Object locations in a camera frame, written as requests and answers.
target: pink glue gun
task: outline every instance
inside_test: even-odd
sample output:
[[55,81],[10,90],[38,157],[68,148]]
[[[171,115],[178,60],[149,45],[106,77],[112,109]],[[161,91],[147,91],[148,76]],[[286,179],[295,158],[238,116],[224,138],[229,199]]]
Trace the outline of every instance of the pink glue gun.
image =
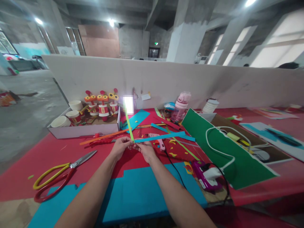
[[[157,136],[159,136],[159,134],[149,133],[147,136],[148,136],[149,138],[152,138],[152,137],[157,137]],[[164,142],[163,142],[161,139],[158,139],[157,141],[159,142],[159,146],[160,146],[161,152],[164,152],[164,151],[166,150],[165,145],[164,145]]]

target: paper cup robot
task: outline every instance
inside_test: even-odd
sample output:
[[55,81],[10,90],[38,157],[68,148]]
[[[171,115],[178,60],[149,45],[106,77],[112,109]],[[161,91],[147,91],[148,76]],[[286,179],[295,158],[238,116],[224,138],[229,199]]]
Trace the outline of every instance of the paper cup robot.
[[113,116],[117,116],[118,114],[118,104],[116,101],[118,101],[119,96],[116,94],[118,90],[115,88],[114,93],[109,93],[109,99],[112,99],[113,101],[110,102],[110,111]]
[[109,110],[108,110],[108,106],[105,104],[105,102],[109,101],[109,98],[107,95],[105,95],[105,92],[102,90],[100,91],[100,95],[97,96],[97,100],[101,101],[101,104],[98,105],[99,107],[99,116],[102,117],[103,121],[107,121],[108,120],[108,116],[109,114]]
[[91,104],[89,104],[89,113],[91,116],[97,116],[98,115],[98,107],[97,107],[97,103],[94,103],[94,101],[97,100],[97,97],[92,95],[90,96],[91,92],[90,91],[86,91],[85,92],[88,96],[85,97],[85,102],[91,102]]

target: forearm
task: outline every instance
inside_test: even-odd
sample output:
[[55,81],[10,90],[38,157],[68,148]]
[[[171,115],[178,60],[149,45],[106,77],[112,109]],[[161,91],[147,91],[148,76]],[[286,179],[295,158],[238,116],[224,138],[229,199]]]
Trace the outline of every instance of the forearm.
[[179,227],[216,227],[193,196],[172,176],[155,156],[150,166],[171,217]]
[[116,162],[111,154],[104,160],[64,211],[56,228],[94,226]]

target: scissor blade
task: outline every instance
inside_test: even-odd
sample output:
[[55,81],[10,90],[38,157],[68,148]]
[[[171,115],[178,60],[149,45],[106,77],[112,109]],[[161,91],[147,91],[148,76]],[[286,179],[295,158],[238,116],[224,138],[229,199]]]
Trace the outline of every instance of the scissor blade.
[[94,150],[90,153],[87,153],[86,155],[84,155],[83,157],[81,157],[80,159],[78,159],[77,161],[75,161],[72,165],[75,165],[76,166],[79,166],[81,165],[82,163],[86,162],[88,159],[90,159],[95,153],[97,152],[97,150]]

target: green board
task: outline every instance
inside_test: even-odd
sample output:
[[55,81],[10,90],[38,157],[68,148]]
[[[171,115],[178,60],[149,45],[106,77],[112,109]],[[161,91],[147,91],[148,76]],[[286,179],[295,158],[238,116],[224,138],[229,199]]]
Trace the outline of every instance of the green board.
[[[232,159],[208,146],[206,131],[214,126],[193,109],[187,112],[182,125],[196,139],[197,144],[214,164],[223,167]],[[208,141],[213,148],[235,157],[235,161],[224,169],[225,177],[234,189],[245,188],[277,176],[269,167],[255,159],[230,138],[225,137],[218,129],[208,131]]]

